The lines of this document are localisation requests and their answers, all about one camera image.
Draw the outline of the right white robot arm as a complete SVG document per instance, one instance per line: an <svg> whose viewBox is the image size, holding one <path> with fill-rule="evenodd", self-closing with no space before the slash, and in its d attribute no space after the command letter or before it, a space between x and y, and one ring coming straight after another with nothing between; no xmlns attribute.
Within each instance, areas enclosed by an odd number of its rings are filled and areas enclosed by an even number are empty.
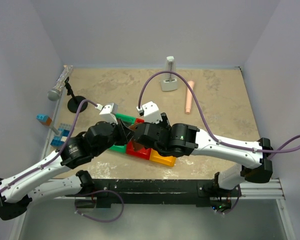
<svg viewBox="0 0 300 240"><path fill-rule="evenodd" d="M234 166L214 177L216 186L223 190L232 190L243 182L265 184L273 174L272 162L262 152L262 141L234 140L239 146L236 148L224 145L226 138L214 140L196 126L163 122L138 124L133 140L163 157L208 156L234 162Z"/></svg>

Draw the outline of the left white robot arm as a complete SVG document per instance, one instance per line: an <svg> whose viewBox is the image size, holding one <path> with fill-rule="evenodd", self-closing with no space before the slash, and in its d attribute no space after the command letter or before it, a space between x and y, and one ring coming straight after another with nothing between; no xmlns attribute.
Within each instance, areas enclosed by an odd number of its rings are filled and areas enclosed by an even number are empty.
<svg viewBox="0 0 300 240"><path fill-rule="evenodd" d="M28 169L9 178L0 178L0 219L14 219L30 204L46 198L91 193L94 183L84 170L61 181L53 178L91 162L113 145L123 146L133 137L133 130L121 120L99 121L76 136L68 136L58 150Z"/></svg>

